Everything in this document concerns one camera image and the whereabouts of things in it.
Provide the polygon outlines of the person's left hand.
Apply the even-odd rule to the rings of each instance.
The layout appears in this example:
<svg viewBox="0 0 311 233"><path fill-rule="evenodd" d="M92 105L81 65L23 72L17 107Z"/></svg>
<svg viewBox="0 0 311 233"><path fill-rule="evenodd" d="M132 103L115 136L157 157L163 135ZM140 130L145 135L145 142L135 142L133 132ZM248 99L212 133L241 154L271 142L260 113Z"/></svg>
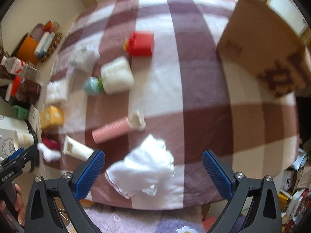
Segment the person's left hand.
<svg viewBox="0 0 311 233"><path fill-rule="evenodd" d="M20 187L14 182L1 188L1 230L24 232L26 207Z"/></svg>

